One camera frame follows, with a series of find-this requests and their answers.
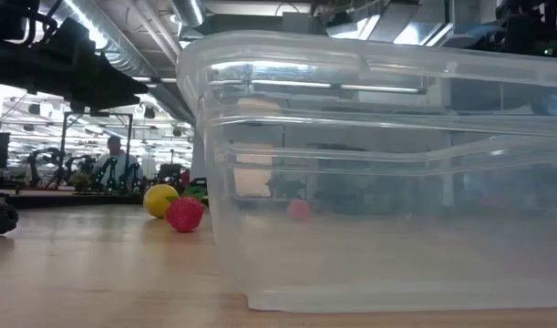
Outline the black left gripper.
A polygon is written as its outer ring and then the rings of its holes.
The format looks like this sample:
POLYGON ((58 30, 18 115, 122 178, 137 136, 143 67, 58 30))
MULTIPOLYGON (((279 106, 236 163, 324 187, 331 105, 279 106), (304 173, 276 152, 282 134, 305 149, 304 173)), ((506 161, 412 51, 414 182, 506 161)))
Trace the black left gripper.
POLYGON ((146 94, 149 88, 113 67, 104 52, 98 57, 95 50, 96 43, 89 38, 89 30, 78 21, 68 18, 59 26, 49 26, 47 55, 52 65, 47 90, 92 111, 137 105, 139 97, 135 95, 146 94), (126 95, 102 97, 99 74, 110 89, 126 95))

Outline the pink ball fruit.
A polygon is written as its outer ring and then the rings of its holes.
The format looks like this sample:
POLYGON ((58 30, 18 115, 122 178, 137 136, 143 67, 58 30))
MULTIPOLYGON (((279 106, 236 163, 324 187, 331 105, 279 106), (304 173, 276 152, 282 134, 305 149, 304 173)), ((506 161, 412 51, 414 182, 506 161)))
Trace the pink ball fruit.
POLYGON ((306 200, 291 200, 287 206, 286 214, 290 220, 307 220, 310 215, 310 206, 306 200))

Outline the black table frame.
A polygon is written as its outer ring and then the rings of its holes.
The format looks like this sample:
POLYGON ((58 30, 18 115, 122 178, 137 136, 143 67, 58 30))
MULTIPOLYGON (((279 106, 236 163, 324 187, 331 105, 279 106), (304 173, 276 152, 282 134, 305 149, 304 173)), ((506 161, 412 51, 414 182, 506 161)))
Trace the black table frame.
POLYGON ((0 201, 8 203, 17 209, 37 209, 92 205, 141 205, 141 196, 122 195, 80 195, 80 194, 53 194, 43 191, 34 195, 0 193, 0 201))

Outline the small green background plant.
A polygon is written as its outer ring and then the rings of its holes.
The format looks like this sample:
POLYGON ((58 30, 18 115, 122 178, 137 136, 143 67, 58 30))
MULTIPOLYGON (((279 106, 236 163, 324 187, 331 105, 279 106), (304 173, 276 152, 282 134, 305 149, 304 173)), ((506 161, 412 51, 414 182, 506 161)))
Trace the small green background plant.
POLYGON ((83 192, 90 186, 90 176, 86 172, 78 170, 69 177, 68 183, 74 187, 76 192, 83 192))

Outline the green plastic background object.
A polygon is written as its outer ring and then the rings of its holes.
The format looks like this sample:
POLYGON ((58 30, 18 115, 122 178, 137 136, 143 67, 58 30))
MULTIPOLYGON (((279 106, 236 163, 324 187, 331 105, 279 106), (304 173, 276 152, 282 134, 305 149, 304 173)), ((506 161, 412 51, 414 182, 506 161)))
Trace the green plastic background object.
POLYGON ((207 180, 205 178, 197 178, 192 180, 183 190, 182 197, 191 197, 198 200, 203 206, 209 206, 209 196, 207 188, 207 180))

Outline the black bumpy blackberry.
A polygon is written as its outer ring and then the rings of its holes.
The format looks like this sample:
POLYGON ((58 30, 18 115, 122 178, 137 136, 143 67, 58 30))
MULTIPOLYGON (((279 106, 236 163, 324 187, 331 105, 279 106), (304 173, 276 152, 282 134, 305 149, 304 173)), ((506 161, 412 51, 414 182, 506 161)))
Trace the black bumpy blackberry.
POLYGON ((18 220, 17 210, 12 205, 0 203, 0 235, 15 229, 18 220))

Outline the yellow lemon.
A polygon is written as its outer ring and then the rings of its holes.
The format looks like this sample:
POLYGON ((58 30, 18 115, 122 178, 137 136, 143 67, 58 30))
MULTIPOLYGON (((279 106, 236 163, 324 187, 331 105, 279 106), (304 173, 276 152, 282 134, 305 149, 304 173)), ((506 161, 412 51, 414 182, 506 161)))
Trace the yellow lemon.
POLYGON ((178 191, 167 184, 150 187, 144 194, 144 210, 152 217, 162 219, 170 204, 179 197, 178 191))

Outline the clear plastic tupperware container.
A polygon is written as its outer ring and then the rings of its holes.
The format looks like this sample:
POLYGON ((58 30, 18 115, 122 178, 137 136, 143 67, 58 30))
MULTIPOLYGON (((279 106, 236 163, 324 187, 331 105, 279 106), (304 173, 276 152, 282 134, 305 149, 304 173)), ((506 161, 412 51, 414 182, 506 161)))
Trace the clear plastic tupperware container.
POLYGON ((557 307, 556 57, 240 31, 177 84, 251 308, 557 307))

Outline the black background stand frame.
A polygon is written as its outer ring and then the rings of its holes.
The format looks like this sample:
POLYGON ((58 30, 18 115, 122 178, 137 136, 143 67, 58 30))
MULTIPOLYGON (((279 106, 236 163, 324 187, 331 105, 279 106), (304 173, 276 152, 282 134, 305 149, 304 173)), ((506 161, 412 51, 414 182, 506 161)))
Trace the black background stand frame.
POLYGON ((116 117, 124 117, 128 119, 128 123, 124 125, 127 128, 127 143, 126 143, 126 161, 125 161, 125 172, 119 177, 119 181, 115 182, 113 178, 113 169, 110 169, 110 179, 108 180, 108 189, 109 190, 124 190, 128 181, 128 169, 129 169, 129 155, 130 155, 130 143, 132 137, 132 124, 133 124, 133 115, 128 113, 110 113, 106 111, 89 111, 89 112, 82 112, 77 113, 74 111, 69 111, 64 113, 63 122, 62 122, 62 134, 60 139, 60 151, 59 151, 59 158, 58 158, 58 174, 63 175, 63 168, 64 168, 64 158, 66 156, 65 152, 65 145, 66 145, 66 138, 67 138, 67 130, 74 125, 81 117, 90 116, 94 118, 109 118, 110 116, 116 117))

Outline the large red strawberry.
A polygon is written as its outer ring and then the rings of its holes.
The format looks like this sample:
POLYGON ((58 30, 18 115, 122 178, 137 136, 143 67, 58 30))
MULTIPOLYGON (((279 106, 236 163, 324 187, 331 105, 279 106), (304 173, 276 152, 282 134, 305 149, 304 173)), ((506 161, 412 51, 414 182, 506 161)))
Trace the large red strawberry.
POLYGON ((201 223, 204 206, 193 197, 179 197, 165 212, 165 220, 177 232, 194 231, 201 223))

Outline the person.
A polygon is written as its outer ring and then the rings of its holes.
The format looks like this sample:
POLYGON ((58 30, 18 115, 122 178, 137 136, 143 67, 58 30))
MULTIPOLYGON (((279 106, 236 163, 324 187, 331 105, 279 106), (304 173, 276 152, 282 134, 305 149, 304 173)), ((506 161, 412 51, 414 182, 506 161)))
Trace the person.
POLYGON ((95 190, 123 190, 135 188, 143 177, 138 159, 124 151, 121 138, 111 136, 108 152, 102 155, 92 169, 92 188, 95 190))

